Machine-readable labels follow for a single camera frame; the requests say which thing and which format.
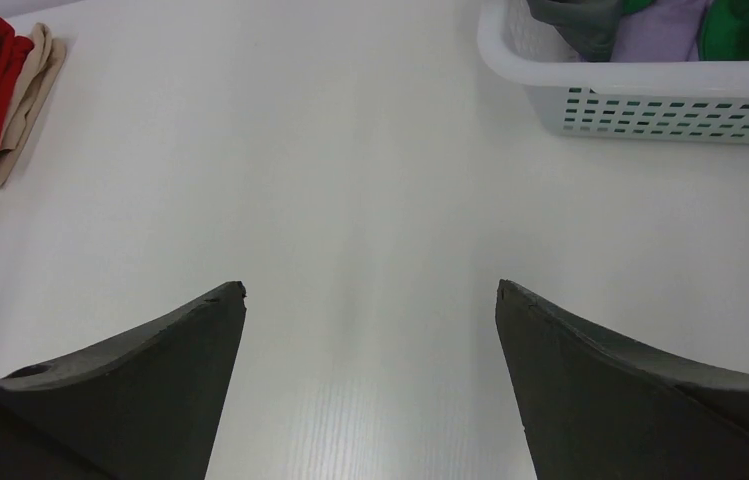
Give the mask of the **grey t shirt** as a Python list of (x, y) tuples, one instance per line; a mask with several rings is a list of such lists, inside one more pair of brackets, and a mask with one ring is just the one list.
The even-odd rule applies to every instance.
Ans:
[(623, 14), (621, 0), (528, 0), (532, 17), (553, 26), (584, 60), (611, 59)]

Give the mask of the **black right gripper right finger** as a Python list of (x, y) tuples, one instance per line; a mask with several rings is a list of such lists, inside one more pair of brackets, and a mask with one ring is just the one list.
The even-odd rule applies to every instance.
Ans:
[(749, 374), (501, 280), (495, 323), (540, 479), (749, 479)]

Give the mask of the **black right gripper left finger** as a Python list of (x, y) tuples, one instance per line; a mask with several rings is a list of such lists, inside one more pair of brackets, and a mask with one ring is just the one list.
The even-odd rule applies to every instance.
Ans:
[(224, 283), (157, 319), (0, 378), (0, 479), (202, 479), (243, 328)]

